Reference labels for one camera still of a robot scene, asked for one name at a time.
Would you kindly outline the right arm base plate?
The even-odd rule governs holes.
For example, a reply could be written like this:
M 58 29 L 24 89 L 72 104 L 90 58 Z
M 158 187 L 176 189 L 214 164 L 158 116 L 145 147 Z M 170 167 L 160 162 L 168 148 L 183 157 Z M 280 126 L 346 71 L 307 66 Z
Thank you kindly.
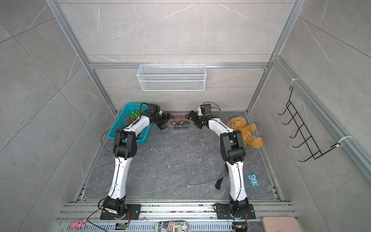
M 234 205 L 215 203 L 213 209 L 217 219 L 256 219 L 255 210 L 252 204 Z

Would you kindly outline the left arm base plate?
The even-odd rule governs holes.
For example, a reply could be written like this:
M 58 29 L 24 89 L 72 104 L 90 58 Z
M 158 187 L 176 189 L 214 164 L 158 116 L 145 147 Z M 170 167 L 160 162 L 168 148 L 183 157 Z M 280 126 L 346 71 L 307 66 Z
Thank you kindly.
M 129 204 L 125 205 L 124 208 L 113 210 L 104 207 L 100 215 L 100 220 L 137 220 L 141 212 L 142 205 L 140 204 Z

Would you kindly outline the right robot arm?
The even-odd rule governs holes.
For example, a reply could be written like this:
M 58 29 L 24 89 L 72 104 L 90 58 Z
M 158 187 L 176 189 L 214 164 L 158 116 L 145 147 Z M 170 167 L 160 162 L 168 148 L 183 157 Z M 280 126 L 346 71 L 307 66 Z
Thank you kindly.
M 243 178 L 243 162 L 246 150 L 242 132 L 226 125 L 219 117 L 214 115 L 210 101 L 205 101 L 200 105 L 197 112 L 190 111 L 186 118 L 193 121 L 199 129 L 207 127 L 219 136 L 220 154 L 225 165 L 215 188 L 219 190 L 223 179 L 230 178 L 229 210 L 234 218 L 242 217 L 249 210 L 249 200 Z

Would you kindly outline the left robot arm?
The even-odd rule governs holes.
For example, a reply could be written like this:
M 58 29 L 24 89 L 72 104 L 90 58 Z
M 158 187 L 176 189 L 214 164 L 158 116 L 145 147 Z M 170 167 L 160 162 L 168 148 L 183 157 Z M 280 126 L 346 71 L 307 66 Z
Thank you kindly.
M 167 122 L 174 118 L 171 113 L 162 111 L 156 104 L 142 102 L 141 105 L 147 105 L 148 108 L 145 111 L 140 110 L 139 116 L 130 125 L 115 130 L 113 143 L 115 170 L 108 196 L 101 206 L 102 213 L 107 213 L 114 219 L 122 219 L 129 215 L 125 205 L 126 182 L 130 163 L 138 149 L 137 136 L 153 123 L 163 130 L 168 127 Z

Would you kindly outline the clear plastic clamshell container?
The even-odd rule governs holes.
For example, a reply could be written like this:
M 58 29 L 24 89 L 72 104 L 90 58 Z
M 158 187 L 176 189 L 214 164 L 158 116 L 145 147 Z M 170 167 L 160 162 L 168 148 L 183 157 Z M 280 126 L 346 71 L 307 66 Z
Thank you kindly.
M 191 125 L 190 120 L 186 116 L 176 116 L 171 122 L 170 127 L 173 129 L 188 128 Z

